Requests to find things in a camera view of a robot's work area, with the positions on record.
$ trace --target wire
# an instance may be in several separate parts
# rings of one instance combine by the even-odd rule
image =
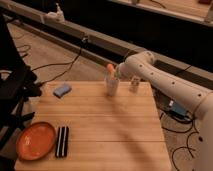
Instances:
[[[174,165],[174,167],[175,167],[175,169],[176,169],[177,171],[180,171],[180,169],[178,169],[178,167],[177,167],[177,165],[176,165],[176,163],[175,163],[174,155],[175,155],[175,153],[176,153],[178,150],[180,150],[180,149],[188,149],[188,147],[186,147],[186,146],[178,147],[178,148],[176,148],[176,149],[172,152],[172,163],[173,163],[173,165]]]
[[[182,70],[176,72],[174,75],[177,76],[177,75],[179,75],[180,73],[187,71],[187,70],[188,70],[189,68],[191,68],[191,67],[192,67],[192,65],[189,65],[189,66],[186,67],[185,69],[182,69]]]
[[[160,5],[162,8],[166,9],[166,6],[163,5],[162,3],[158,2],[158,1],[155,1],[155,0],[149,0],[149,1],[156,3],[156,4]]]
[[[43,85],[43,84],[45,84],[45,83],[47,83],[47,82],[54,81],[55,79],[61,77],[62,75],[64,75],[65,73],[67,73],[69,70],[71,70],[73,64],[74,64],[74,63],[77,61],[77,59],[80,57],[81,52],[82,52],[82,47],[80,47],[79,52],[78,52],[78,54],[76,55],[75,59],[74,59],[73,61],[69,62],[70,66],[69,66],[68,69],[66,69],[64,72],[60,73],[59,75],[56,75],[56,76],[53,77],[52,79],[42,82],[41,84]]]
[[[135,50],[139,50],[139,49],[144,49],[144,48],[139,47],[139,48],[135,48],[135,49],[128,49],[127,53],[126,53],[126,54],[124,55],[124,57],[123,57],[123,61],[126,60],[126,58],[128,57],[128,55],[129,55],[131,52],[133,52],[133,51],[135,51]]]
[[[189,147],[189,139],[190,139],[190,137],[192,136],[192,135],[194,135],[194,134],[198,134],[198,132],[191,132],[188,136],[187,136],[187,138],[186,138],[186,146],[187,146],[187,149],[188,149],[188,151],[189,151],[189,154],[192,156],[192,158],[194,158],[194,155],[192,154],[192,152],[191,152],[191,147]]]
[[[162,126],[162,129],[169,131],[169,132],[177,133],[177,134],[185,134],[185,133],[191,131],[192,128],[193,128],[193,124],[191,124],[191,126],[187,130],[184,130],[184,131],[172,130],[170,128],[166,128],[166,127]]]
[[[168,113],[167,111],[164,111],[164,113],[165,113],[167,116],[169,116],[171,119],[173,119],[173,120],[175,120],[176,122],[181,123],[181,124],[190,124],[190,123],[192,123],[192,122],[195,120],[195,117],[190,118],[190,117],[188,117],[188,116],[185,116],[184,118],[186,118],[186,117],[187,117],[187,118],[190,118],[190,120],[186,120],[186,119],[180,119],[180,118],[178,118],[178,117],[176,117],[176,116],[174,116],[174,115]]]
[[[17,37],[15,37],[15,36],[11,36],[13,39],[21,39],[21,38],[23,38],[24,36],[25,36],[26,34],[22,34],[21,36],[17,36]]]
[[[22,46],[17,46],[16,48],[18,49],[19,53],[26,53],[31,49],[31,46],[30,45],[22,45]]]
[[[161,113],[160,115],[160,120],[163,118],[164,112]]]

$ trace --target chair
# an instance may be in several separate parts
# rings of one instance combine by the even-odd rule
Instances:
[[[7,78],[0,72],[0,131],[8,127],[0,139],[1,150],[13,132],[23,130],[24,122],[33,118],[34,113],[22,116],[22,108],[28,97],[40,96],[41,90],[35,84],[37,76],[20,57],[1,11],[0,23],[0,71],[10,71]]]

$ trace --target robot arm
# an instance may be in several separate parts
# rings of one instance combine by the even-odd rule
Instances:
[[[155,88],[202,120],[200,136],[204,141],[198,144],[198,157],[194,167],[196,171],[213,170],[213,162],[210,161],[213,159],[213,135],[209,133],[213,130],[212,90],[155,68],[155,61],[151,52],[144,51],[128,57],[124,63],[117,66],[116,72],[121,78],[136,75],[149,81]]]

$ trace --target wooden table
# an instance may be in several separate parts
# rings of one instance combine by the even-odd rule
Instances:
[[[169,171],[170,160],[149,83],[137,93],[120,83],[114,97],[104,82],[68,82],[72,92],[58,99],[43,90],[33,122],[47,121],[57,130],[69,126],[68,157],[56,159],[54,150],[38,161],[17,160],[17,171]]]
[[[201,18],[206,17],[210,7],[210,5],[198,3],[198,0],[156,0],[156,2],[163,4],[170,11],[189,14]],[[161,7],[159,4],[150,0],[140,0],[140,3]]]

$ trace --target plate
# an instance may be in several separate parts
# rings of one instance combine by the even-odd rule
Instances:
[[[36,122],[24,129],[18,138],[16,151],[20,159],[37,160],[48,154],[56,140],[56,132],[47,122]]]

